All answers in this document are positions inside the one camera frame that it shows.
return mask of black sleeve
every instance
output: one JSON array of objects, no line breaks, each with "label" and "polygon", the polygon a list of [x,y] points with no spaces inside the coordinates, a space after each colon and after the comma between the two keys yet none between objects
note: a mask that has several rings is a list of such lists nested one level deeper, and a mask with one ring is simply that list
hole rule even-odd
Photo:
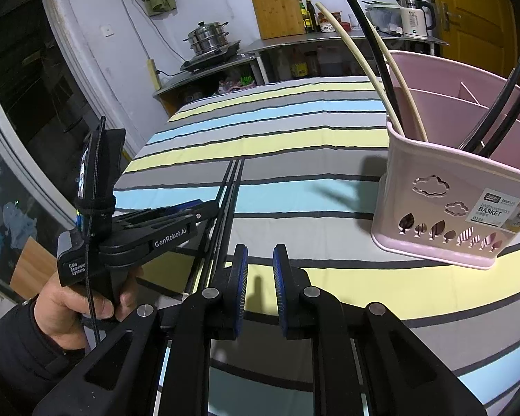
[{"label": "black sleeve", "polygon": [[44,335],[34,306],[34,300],[17,305],[0,319],[0,393],[20,414],[31,414],[84,356],[83,350],[62,350]]}]

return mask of white wall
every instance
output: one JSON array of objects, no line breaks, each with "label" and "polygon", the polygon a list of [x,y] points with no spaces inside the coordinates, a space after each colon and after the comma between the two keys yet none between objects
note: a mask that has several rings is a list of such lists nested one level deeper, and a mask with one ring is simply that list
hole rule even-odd
[{"label": "white wall", "polygon": [[[161,104],[152,94],[146,55],[142,51],[119,0],[69,0],[84,37],[109,86],[132,120],[129,130],[139,133],[146,142],[167,120]],[[183,41],[199,21],[228,21],[229,39],[241,39],[241,47],[259,38],[251,0],[176,0],[177,10],[170,14],[144,17],[132,0],[125,0],[129,13],[158,69],[166,73],[179,71],[182,60],[162,43],[151,26],[155,23],[170,45],[185,59],[193,52]],[[345,0],[320,0],[331,10],[340,10],[345,19],[351,13]],[[114,32],[104,37],[101,26]]]}]

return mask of light switch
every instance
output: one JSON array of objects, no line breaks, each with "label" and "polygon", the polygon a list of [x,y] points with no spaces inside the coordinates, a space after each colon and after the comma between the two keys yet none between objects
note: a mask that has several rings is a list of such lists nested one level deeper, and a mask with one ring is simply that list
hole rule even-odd
[{"label": "light switch", "polygon": [[101,26],[100,31],[102,31],[102,35],[104,37],[110,37],[114,35],[114,30],[112,30],[112,27],[110,25]]}]

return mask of cloud-shaped cutout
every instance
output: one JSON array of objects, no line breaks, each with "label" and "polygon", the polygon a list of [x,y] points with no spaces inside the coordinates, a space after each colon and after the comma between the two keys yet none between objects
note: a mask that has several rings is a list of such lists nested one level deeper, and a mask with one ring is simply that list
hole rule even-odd
[{"label": "cloud-shaped cutout", "polygon": [[412,183],[412,190],[427,197],[443,197],[449,190],[449,184],[437,175],[430,175],[427,178],[417,178]]},{"label": "cloud-shaped cutout", "polygon": [[466,216],[468,214],[468,208],[462,202],[454,202],[445,205],[445,212],[451,216]]}]

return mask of black strap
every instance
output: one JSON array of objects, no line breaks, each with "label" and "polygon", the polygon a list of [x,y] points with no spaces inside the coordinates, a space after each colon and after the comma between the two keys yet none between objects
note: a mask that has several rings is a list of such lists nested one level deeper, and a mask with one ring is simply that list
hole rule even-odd
[{"label": "black strap", "polygon": [[97,216],[113,214],[116,209],[116,198],[114,196],[103,198],[75,198],[75,208],[83,216]]}]

